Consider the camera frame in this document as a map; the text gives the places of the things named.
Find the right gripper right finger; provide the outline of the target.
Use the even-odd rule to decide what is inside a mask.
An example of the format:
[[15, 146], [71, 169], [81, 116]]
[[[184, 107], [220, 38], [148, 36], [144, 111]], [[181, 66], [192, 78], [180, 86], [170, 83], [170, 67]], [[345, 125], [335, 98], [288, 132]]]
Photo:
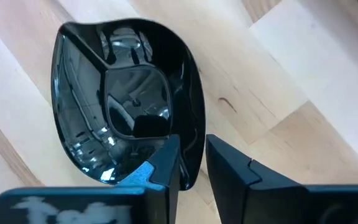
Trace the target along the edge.
[[358, 223], [358, 185], [300, 184], [213, 134], [206, 162], [222, 223]]

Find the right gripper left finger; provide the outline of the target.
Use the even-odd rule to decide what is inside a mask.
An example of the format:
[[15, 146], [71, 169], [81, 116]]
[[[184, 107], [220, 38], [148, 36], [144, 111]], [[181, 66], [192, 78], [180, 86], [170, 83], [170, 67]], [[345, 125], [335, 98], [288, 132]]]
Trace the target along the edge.
[[0, 224], [142, 223], [176, 219], [180, 138], [170, 136], [114, 187], [33, 187], [0, 194]]

